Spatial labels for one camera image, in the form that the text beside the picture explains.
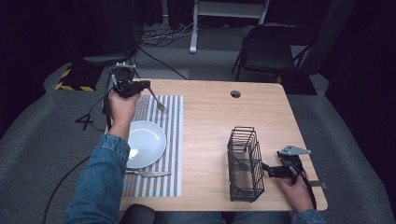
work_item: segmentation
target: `table leg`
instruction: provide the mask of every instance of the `table leg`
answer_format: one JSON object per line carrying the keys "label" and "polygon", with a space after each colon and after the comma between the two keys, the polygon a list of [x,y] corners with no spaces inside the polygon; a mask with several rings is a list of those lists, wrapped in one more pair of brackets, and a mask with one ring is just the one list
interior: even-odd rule
{"label": "table leg", "polygon": [[267,14],[268,5],[270,4],[270,0],[265,0],[264,7],[262,8],[262,14],[259,18],[259,25],[264,23],[265,15]]}
{"label": "table leg", "polygon": [[198,27],[198,0],[195,0],[190,53],[196,53],[196,51],[197,51],[197,39],[198,39],[198,28],[197,27]]}

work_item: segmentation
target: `shirt cuff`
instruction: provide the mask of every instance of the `shirt cuff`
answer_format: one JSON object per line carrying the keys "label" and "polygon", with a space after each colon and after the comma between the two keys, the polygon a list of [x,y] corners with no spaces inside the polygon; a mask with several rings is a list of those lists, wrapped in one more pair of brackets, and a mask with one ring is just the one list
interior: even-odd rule
{"label": "shirt cuff", "polygon": [[114,134],[104,134],[99,140],[98,147],[105,147],[115,153],[121,155],[125,161],[128,160],[129,151],[131,150],[129,144],[122,138]]}
{"label": "shirt cuff", "polygon": [[297,216],[294,217],[293,219],[294,224],[299,224],[299,223],[325,223],[323,217],[321,214],[314,209],[308,209],[303,211],[302,213],[299,213]]}

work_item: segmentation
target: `person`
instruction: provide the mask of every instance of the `person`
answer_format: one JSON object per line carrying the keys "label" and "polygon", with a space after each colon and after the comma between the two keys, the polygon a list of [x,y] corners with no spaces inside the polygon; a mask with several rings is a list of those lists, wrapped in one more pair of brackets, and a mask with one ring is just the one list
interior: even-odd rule
{"label": "person", "polygon": [[[78,177],[76,193],[67,206],[64,223],[119,223],[120,199],[123,177],[129,156],[129,130],[136,111],[140,93],[127,99],[116,93],[109,96],[113,125],[99,139],[87,165]],[[298,212],[293,223],[325,223],[314,210],[304,181],[299,176],[293,186],[277,179],[290,205]],[[290,216],[282,212],[240,212],[233,223],[290,223]],[[160,213],[160,223],[225,223],[217,212],[168,212]]]}

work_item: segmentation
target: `wire dish rack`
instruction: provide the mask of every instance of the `wire dish rack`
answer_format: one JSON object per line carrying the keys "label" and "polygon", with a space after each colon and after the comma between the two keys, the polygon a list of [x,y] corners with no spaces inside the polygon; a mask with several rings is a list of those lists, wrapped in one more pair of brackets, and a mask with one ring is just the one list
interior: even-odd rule
{"label": "wire dish rack", "polygon": [[235,127],[227,145],[231,201],[253,203],[264,192],[262,154],[252,127]]}

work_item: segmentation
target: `wooden table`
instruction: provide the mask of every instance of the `wooden table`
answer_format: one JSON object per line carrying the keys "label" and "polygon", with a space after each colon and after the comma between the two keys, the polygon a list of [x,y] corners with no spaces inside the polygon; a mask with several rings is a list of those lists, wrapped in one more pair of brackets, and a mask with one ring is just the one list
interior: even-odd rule
{"label": "wooden table", "polygon": [[[128,197],[120,210],[140,203],[156,211],[287,211],[292,210],[267,173],[265,192],[254,203],[231,202],[227,143],[235,126],[254,127],[262,161],[280,165],[276,152],[304,140],[279,84],[151,79],[157,95],[184,96],[183,167],[180,197]],[[233,98],[231,91],[241,97]],[[300,156],[311,181],[318,180],[308,155]],[[318,210],[327,208],[321,187],[313,187]]]}

